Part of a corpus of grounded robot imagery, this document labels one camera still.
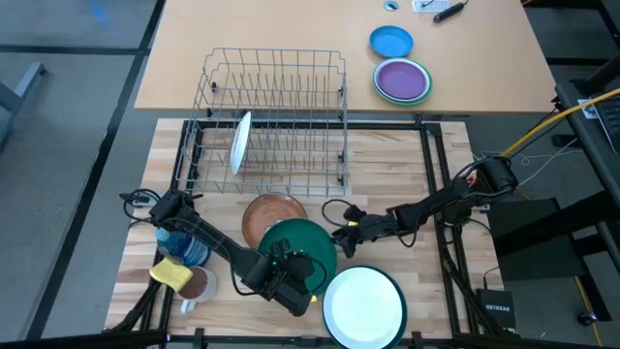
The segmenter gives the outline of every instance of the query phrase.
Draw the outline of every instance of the yellow cable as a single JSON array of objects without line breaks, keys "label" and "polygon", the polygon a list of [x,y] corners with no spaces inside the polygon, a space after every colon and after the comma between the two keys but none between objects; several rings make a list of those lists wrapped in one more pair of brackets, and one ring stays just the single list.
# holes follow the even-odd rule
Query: yellow cable
[{"label": "yellow cable", "polygon": [[611,92],[607,92],[606,94],[599,96],[597,98],[594,98],[590,101],[584,102],[576,107],[572,107],[569,110],[565,110],[560,112],[559,114],[549,118],[547,121],[543,122],[542,124],[538,125],[537,127],[535,127],[532,131],[528,132],[525,136],[521,137],[521,139],[519,139],[518,141],[516,141],[516,143],[514,143],[513,145],[511,145],[511,147],[509,147],[508,149],[504,150],[504,152],[502,153],[502,156],[507,156],[509,154],[511,154],[515,149],[517,149],[520,145],[522,145],[523,143],[525,143],[527,140],[531,139],[532,136],[536,135],[540,130],[542,130],[543,128],[545,128],[546,126],[554,123],[555,121],[558,121],[572,113],[574,113],[575,111],[579,111],[585,107],[588,107],[590,105],[593,105],[595,103],[598,103],[604,99],[607,99],[611,96],[615,96],[618,93],[620,93],[620,88],[616,88]]},{"label": "yellow cable", "polygon": [[[585,297],[585,291],[583,291],[583,286],[581,285],[581,281],[579,280],[578,276],[574,277],[574,283],[577,284],[577,288],[579,289],[579,294],[581,295],[581,300],[583,301],[583,305],[585,305],[586,310],[592,311],[590,308],[590,302]],[[599,346],[603,346],[603,343],[601,342],[601,336],[599,335],[599,329],[597,329],[597,324],[595,323],[592,324],[592,331],[594,331],[594,337],[597,340],[597,344]]]}]

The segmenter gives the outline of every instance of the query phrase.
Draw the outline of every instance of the dish rack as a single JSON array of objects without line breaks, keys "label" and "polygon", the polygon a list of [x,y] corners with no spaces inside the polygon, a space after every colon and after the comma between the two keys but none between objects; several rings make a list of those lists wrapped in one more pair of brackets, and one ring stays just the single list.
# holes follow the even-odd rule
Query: dish rack
[{"label": "dish rack", "polygon": [[[231,144],[248,111],[250,136],[233,174]],[[341,53],[215,48],[204,60],[181,153],[175,178],[194,192],[344,196],[347,85]]]}]

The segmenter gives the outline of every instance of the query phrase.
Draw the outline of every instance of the white mug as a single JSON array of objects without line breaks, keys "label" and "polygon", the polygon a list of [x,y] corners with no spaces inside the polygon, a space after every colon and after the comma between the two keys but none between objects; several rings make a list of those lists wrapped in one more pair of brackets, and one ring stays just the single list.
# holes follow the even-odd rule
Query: white mug
[{"label": "white mug", "polygon": [[213,297],[213,295],[215,294],[215,290],[217,288],[217,279],[215,278],[215,274],[211,270],[197,266],[190,267],[190,270],[192,272],[204,272],[206,274],[206,287],[199,296],[191,299],[186,299],[179,293],[179,296],[181,296],[181,298],[183,299],[183,304],[181,304],[181,313],[185,315],[189,315],[194,312],[194,308],[196,308],[196,303],[208,301],[209,299],[211,299],[211,297]]}]

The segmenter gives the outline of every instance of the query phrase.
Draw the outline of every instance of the metal leg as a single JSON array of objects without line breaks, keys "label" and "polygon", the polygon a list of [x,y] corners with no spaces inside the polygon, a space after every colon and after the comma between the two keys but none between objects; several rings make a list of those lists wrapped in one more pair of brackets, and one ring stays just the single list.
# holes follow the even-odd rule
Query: metal leg
[{"label": "metal leg", "polygon": [[602,191],[495,239],[497,256],[505,256],[549,239],[567,235],[618,215]]},{"label": "metal leg", "polygon": [[21,78],[15,92],[0,82],[0,107],[6,110],[5,112],[0,111],[0,150],[3,140],[9,133],[13,121],[19,113],[21,105],[28,97],[28,92],[30,92],[37,76],[43,75],[45,72],[46,68],[43,63],[32,63],[26,74]]}]

